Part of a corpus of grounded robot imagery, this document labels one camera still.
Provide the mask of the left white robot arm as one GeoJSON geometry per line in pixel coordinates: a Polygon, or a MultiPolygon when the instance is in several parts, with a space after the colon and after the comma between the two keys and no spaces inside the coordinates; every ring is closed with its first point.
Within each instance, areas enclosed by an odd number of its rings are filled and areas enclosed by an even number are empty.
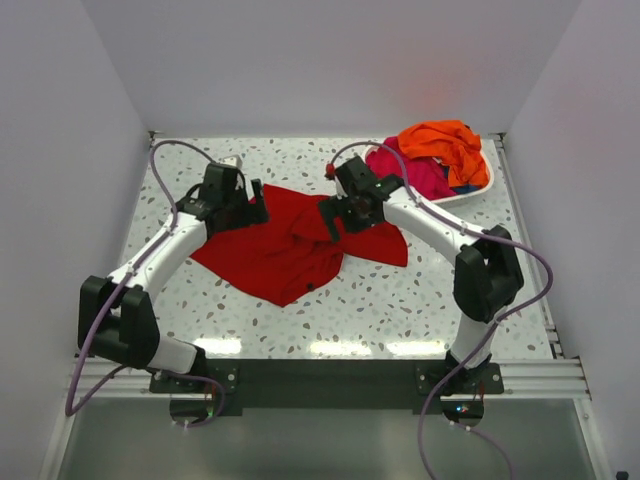
{"type": "Polygon", "coordinates": [[[202,182],[170,207],[157,233],[129,261],[81,286],[78,346],[125,367],[172,372],[185,392],[207,380],[203,348],[164,337],[154,302],[177,269],[213,236],[269,219],[263,184],[235,166],[211,163],[202,182]]]}

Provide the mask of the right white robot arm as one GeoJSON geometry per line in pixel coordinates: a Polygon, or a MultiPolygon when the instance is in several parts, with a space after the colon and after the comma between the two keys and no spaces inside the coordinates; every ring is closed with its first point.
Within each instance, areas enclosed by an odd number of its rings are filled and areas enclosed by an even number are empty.
{"type": "Polygon", "coordinates": [[[446,353],[445,379],[459,393],[481,380],[490,361],[498,317],[512,305],[524,278],[510,233],[484,230],[446,212],[396,175],[377,177],[355,156],[340,166],[329,163],[325,177],[336,194],[319,203],[330,238],[359,234],[387,223],[406,230],[453,266],[453,298],[461,312],[456,337],[446,353]]]}

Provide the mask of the red t shirt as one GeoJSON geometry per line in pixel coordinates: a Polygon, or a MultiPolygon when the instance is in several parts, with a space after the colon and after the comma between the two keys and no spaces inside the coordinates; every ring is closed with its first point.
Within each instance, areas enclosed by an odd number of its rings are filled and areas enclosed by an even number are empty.
{"type": "Polygon", "coordinates": [[[408,247],[400,230],[386,222],[361,233],[338,227],[334,242],[318,203],[306,195],[267,185],[267,223],[214,235],[191,259],[240,291],[284,307],[336,277],[346,255],[405,267],[408,247]]]}

